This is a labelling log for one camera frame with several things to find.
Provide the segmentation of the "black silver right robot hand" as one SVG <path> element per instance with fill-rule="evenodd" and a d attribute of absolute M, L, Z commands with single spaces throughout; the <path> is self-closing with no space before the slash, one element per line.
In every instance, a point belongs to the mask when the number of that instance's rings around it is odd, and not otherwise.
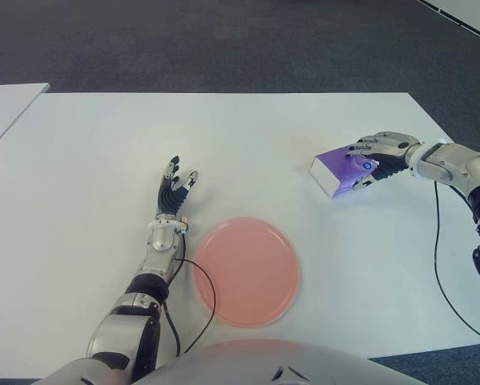
<path fill-rule="evenodd" d="M 348 146 L 347 157 L 362 156 L 374 160 L 377 167 L 355 182 L 353 189 L 368 187 L 409 168 L 409 160 L 422 143 L 413 136 L 398 132 L 378 132 L 360 138 Z"/>

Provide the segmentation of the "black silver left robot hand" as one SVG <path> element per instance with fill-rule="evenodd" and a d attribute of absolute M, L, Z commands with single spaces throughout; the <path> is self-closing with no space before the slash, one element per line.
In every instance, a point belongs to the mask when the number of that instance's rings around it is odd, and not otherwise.
<path fill-rule="evenodd" d="M 199 173 L 193 171 L 189 174 L 188 178 L 177 187 L 176 184 L 179 181 L 179 177 L 176 173 L 178 171 L 179 157 L 174 156 L 163 170 L 157 196 L 157 215 L 167 214 L 176 216 L 186 200 L 188 193 L 198 181 Z"/>

